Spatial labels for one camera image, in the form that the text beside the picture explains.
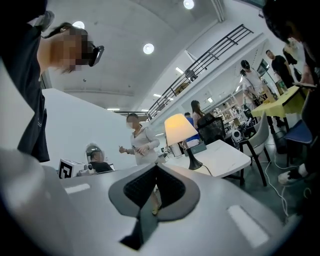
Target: man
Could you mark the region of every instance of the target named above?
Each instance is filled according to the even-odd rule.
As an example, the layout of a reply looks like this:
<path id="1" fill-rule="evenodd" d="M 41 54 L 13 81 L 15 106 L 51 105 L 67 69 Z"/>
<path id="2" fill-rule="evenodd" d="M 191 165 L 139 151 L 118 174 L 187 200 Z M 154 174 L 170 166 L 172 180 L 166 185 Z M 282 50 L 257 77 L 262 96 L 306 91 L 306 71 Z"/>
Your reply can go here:
<path id="1" fill-rule="evenodd" d="M 245 71 L 245 73 L 243 73 L 243 94 L 250 98 L 258 106 L 260 103 L 258 103 L 255 98 L 257 98 L 258 94 L 261 94 L 264 90 L 263 83 L 260 79 L 261 76 L 257 71 L 250 68 L 249 62 L 246 60 L 241 61 L 241 67 Z M 274 134 L 275 129 L 271 116 L 267 116 L 267 120 L 270 126 L 271 134 Z M 275 120 L 278 127 L 285 125 L 285 123 L 280 120 L 280 117 L 275 116 Z"/>
<path id="2" fill-rule="evenodd" d="M 293 86 L 294 79 L 291 74 L 291 69 L 288 62 L 281 55 L 275 56 L 272 51 L 267 50 L 266 55 L 272 60 L 271 67 L 274 72 L 282 79 L 285 86 L 290 88 Z"/>
<path id="3" fill-rule="evenodd" d="M 110 165 L 104 162 L 104 156 L 101 151 L 96 150 L 91 152 L 90 159 L 91 162 L 89 164 L 92 165 L 97 173 L 113 171 Z"/>

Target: chair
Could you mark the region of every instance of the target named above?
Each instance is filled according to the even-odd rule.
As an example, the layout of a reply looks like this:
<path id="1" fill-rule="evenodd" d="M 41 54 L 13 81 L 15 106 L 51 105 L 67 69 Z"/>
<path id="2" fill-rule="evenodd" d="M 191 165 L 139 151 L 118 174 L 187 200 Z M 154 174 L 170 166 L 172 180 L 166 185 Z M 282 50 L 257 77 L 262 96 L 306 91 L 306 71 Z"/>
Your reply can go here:
<path id="1" fill-rule="evenodd" d="M 265 174 L 258 159 L 258 156 L 264 151 L 268 162 L 271 162 L 268 151 L 265 147 L 265 141 L 269 137 L 269 125 L 265 112 L 262 115 L 261 121 L 254 126 L 254 129 L 256 130 L 256 134 L 254 136 L 239 143 L 240 151 L 246 154 L 251 159 L 254 158 L 261 175 L 262 183 L 264 186 L 267 186 Z M 243 183 L 244 169 L 240 171 L 240 185 L 242 185 Z"/>
<path id="2" fill-rule="evenodd" d="M 314 109 L 317 107 L 314 104 L 318 104 L 318 97 L 315 93 L 309 92 L 302 111 L 301 111 L 301 120 L 299 120 L 285 135 L 287 141 L 292 141 L 296 143 L 301 143 L 305 145 L 307 151 L 309 151 L 314 138 L 317 136 L 317 127 L 315 127 L 314 122 Z M 290 156 L 289 149 L 286 155 L 286 165 L 289 166 L 289 161 L 292 157 Z"/>
<path id="3" fill-rule="evenodd" d="M 212 114 L 205 114 L 198 120 L 198 131 L 205 145 L 217 140 L 225 141 L 225 126 L 221 117 L 214 117 Z"/>

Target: shoe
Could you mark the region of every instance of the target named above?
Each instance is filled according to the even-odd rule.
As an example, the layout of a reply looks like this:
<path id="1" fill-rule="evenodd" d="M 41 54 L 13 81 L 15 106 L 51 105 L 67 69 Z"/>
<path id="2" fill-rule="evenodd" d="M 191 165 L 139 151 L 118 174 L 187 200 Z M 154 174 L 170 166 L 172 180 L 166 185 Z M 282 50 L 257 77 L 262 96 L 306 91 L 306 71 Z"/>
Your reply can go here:
<path id="1" fill-rule="evenodd" d="M 277 127 L 282 127 L 282 126 L 285 126 L 286 124 L 285 124 L 285 122 L 282 122 L 281 120 L 279 120 L 277 123 L 276 123 L 276 126 Z"/>
<path id="2" fill-rule="evenodd" d="M 306 171 L 305 165 L 302 164 L 299 166 L 299 168 L 295 168 L 293 170 L 281 173 L 278 176 L 278 182 L 281 185 L 290 185 L 298 181 L 301 181 L 307 175 L 308 175 L 308 172 Z"/>

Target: railing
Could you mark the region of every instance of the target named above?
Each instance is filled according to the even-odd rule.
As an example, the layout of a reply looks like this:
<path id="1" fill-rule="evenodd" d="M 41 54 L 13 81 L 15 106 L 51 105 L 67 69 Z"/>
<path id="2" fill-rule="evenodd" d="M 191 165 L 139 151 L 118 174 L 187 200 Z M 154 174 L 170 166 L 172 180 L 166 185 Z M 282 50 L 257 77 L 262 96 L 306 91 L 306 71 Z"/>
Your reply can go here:
<path id="1" fill-rule="evenodd" d="M 189 84 L 198 78 L 198 75 L 208 69 L 208 66 L 247 35 L 253 33 L 243 24 L 232 30 L 229 34 L 215 43 L 210 49 L 202 54 L 191 66 L 187 68 L 162 94 L 162 96 L 149 108 L 148 116 L 151 120 L 158 112 L 164 109 L 174 97 L 181 93 Z"/>
<path id="2" fill-rule="evenodd" d="M 113 111 L 113 112 L 117 113 L 121 116 L 125 116 L 125 117 L 127 117 L 131 113 L 135 113 L 135 114 L 137 114 L 140 122 L 149 122 L 150 121 L 147 112 L 141 112 L 141 111 Z"/>

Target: white desk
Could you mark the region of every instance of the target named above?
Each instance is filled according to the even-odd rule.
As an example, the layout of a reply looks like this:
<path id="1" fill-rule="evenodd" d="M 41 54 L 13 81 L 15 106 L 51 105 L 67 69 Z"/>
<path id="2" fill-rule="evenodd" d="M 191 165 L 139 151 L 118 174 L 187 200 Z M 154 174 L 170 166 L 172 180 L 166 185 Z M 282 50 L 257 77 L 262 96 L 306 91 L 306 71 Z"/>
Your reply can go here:
<path id="1" fill-rule="evenodd" d="M 196 153 L 194 157 L 208 167 L 212 176 L 217 178 L 223 178 L 230 174 L 234 174 L 241 169 L 247 167 L 251 163 L 251 159 L 246 154 L 240 152 L 236 148 L 217 140 L 206 146 L 206 150 Z M 170 158 L 165 165 L 166 166 L 180 166 L 189 168 L 189 157 L 182 155 L 180 158 Z M 206 167 L 201 166 L 199 169 L 194 170 L 202 174 L 210 175 Z"/>

